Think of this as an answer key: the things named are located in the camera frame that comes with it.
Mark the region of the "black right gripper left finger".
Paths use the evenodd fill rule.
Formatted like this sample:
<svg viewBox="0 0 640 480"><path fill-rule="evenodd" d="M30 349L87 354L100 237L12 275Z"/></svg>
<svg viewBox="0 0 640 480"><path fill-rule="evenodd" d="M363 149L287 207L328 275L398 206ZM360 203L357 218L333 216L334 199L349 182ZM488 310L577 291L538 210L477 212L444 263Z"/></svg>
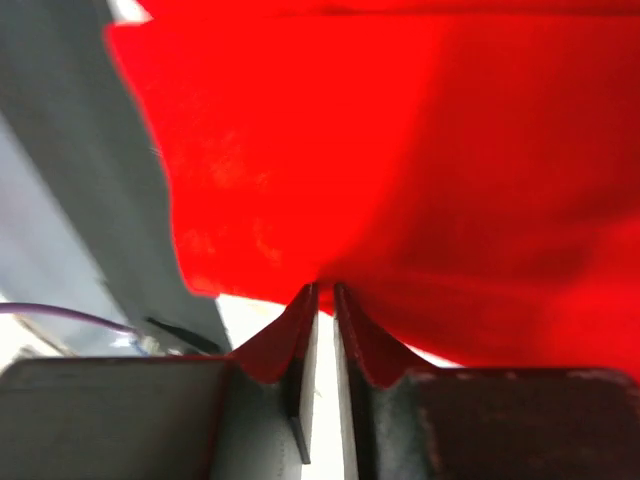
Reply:
<svg viewBox="0 0 640 480"><path fill-rule="evenodd" d="M226 355L48 357L1 376L5 479L297 479L318 292Z"/></svg>

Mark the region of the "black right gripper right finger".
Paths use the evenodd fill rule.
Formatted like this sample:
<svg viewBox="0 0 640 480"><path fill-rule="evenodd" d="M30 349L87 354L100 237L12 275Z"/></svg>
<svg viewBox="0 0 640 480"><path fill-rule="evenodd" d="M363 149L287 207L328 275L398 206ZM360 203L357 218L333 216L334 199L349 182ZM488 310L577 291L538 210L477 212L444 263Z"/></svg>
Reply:
<svg viewBox="0 0 640 480"><path fill-rule="evenodd" d="M441 368L334 289L348 479L635 479L639 388L597 368Z"/></svg>

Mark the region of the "red t shirt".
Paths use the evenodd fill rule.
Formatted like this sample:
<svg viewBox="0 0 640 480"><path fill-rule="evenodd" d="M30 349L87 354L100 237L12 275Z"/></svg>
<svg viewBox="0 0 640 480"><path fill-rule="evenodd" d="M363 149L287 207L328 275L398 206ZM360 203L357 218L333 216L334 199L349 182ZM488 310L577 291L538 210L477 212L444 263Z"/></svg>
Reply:
<svg viewBox="0 0 640 480"><path fill-rule="evenodd" d="M635 1L147 1L105 30L181 276L344 283L465 366L639 372Z"/></svg>

